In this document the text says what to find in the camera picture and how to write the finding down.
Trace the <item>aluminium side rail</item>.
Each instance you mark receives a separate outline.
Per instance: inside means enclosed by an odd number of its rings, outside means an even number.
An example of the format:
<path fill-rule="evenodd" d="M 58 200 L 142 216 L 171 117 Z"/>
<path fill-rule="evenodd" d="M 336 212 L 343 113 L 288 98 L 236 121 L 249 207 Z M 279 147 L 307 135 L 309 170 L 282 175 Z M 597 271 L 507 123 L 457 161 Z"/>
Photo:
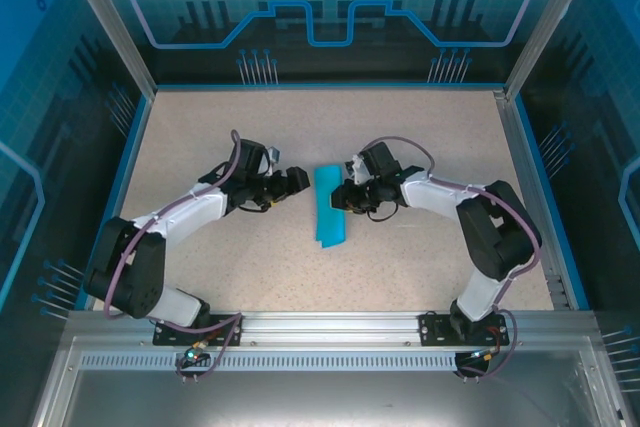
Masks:
<path fill-rule="evenodd" d="M 523 203 L 542 237 L 536 271 L 543 273 L 554 310 L 580 309 L 567 270 L 565 248 L 558 239 L 553 212 L 544 189 L 547 181 L 540 170 L 541 159 L 537 145 L 531 140 L 528 118 L 522 114 L 519 104 L 507 100 L 502 91 L 496 91 L 494 96 Z"/>

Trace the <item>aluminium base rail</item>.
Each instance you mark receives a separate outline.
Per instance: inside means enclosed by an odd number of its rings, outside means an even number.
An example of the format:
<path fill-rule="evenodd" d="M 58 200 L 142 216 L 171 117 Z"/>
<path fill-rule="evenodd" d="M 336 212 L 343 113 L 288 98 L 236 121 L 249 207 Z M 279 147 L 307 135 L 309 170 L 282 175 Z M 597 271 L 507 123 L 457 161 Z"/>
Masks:
<path fill-rule="evenodd" d="M 518 343 L 526 348 L 558 345 L 571 348 L 599 335 L 590 311 L 516 311 Z M 97 311 L 70 315 L 62 341 L 108 347 L 145 345 L 154 327 L 146 320 L 115 320 Z M 243 348 L 346 348 L 418 346 L 423 328 L 416 312 L 247 312 L 243 315 Z"/>

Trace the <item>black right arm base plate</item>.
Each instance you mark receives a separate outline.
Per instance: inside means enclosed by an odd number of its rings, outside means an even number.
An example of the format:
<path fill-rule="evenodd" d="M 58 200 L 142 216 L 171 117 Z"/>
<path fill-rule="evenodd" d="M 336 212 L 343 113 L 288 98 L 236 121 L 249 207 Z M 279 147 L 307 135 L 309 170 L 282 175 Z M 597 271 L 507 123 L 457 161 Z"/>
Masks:
<path fill-rule="evenodd" d="M 480 321 L 471 322 L 465 316 L 427 311 L 417 317 L 417 322 L 423 347 L 510 345 L 506 319 L 500 314 L 489 314 Z"/>

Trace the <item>aluminium frame post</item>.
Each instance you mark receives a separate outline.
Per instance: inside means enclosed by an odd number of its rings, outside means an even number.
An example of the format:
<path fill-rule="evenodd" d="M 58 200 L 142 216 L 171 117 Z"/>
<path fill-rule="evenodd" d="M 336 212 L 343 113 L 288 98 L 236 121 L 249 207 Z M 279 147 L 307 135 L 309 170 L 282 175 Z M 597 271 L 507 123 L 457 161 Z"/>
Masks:
<path fill-rule="evenodd" d="M 157 85 L 112 0 L 86 0 L 142 95 L 154 101 Z"/>
<path fill-rule="evenodd" d="M 549 0 L 504 87 L 504 99 L 514 101 L 533 71 L 573 0 Z"/>

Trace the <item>metal panel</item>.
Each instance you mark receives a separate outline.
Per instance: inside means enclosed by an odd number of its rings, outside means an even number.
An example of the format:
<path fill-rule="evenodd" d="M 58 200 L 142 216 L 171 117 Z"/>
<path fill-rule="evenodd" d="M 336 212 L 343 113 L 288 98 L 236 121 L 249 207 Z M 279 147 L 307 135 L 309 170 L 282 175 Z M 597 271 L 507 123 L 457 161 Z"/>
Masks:
<path fill-rule="evenodd" d="M 28 427 L 640 427 L 590 347 L 522 350 L 498 374 L 86 371 L 61 351 Z"/>

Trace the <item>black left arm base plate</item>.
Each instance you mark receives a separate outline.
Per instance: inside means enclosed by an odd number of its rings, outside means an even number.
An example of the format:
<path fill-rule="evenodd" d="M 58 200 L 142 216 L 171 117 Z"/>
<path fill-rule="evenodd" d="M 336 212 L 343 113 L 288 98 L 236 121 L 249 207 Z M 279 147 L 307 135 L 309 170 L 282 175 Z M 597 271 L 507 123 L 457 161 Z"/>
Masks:
<path fill-rule="evenodd" d="M 152 343 L 155 346 L 188 347 L 196 342 L 205 341 L 208 346 L 221 347 L 228 336 L 231 336 L 229 345 L 239 346 L 243 317 L 238 321 L 233 319 L 233 314 L 210 314 L 207 320 L 192 326 L 192 329 L 207 328 L 206 332 L 183 332 L 170 328 L 166 324 L 156 323 Z"/>

